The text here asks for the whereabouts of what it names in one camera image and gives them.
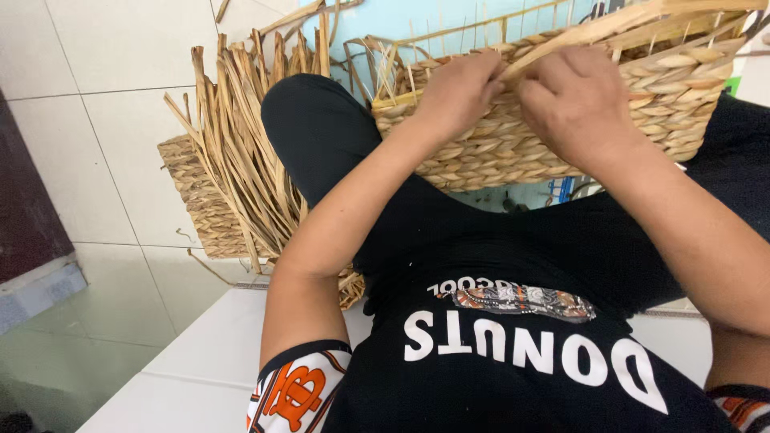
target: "leg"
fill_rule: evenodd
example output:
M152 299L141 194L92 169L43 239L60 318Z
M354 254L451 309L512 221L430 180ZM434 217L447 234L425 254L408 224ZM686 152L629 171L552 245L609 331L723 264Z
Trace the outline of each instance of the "leg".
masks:
M688 175L770 239L770 110L719 101ZM643 187L644 180L639 180ZM647 235L606 193L516 216L514 230L582 281L600 307L631 315L683 297Z
M278 157L311 206L382 140L371 115L322 76L278 82L265 96L262 119ZM484 217L412 175L386 205L353 264L371 274L389 257L482 227Z

